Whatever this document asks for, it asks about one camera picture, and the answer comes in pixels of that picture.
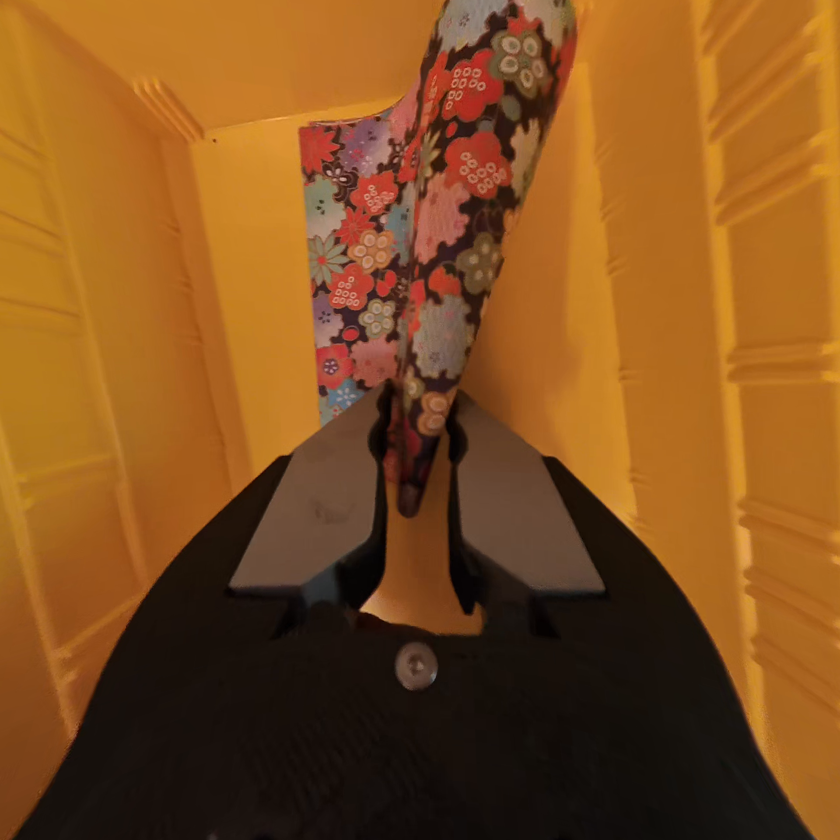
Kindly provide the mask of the floral origami paper sheet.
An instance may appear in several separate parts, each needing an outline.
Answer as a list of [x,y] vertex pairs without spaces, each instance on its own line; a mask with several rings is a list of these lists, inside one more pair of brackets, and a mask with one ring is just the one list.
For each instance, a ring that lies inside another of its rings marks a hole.
[[444,2],[433,26],[401,170],[414,194],[393,385],[405,518],[421,507],[577,37],[571,1]]
[[396,372],[414,187],[393,111],[298,132],[321,426]]

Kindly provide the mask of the yellow plastic crate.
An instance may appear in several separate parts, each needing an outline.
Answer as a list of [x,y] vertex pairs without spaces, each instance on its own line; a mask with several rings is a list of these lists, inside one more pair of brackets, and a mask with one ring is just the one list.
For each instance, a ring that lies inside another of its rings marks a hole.
[[[465,388],[660,558],[838,838],[838,2],[575,2]],[[2,2],[2,838],[165,564],[314,432],[298,129],[440,2]]]

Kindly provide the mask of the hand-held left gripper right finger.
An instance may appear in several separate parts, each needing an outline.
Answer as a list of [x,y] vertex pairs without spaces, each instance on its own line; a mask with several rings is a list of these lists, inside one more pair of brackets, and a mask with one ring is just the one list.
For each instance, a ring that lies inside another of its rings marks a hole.
[[449,575],[462,612],[604,596],[540,452],[464,391],[447,430]]

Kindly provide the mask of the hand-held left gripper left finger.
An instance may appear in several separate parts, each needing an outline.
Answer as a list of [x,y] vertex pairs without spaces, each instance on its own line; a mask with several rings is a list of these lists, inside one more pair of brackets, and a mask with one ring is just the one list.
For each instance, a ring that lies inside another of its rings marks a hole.
[[384,383],[292,452],[228,584],[232,594],[352,610],[371,598],[385,571],[388,427]]

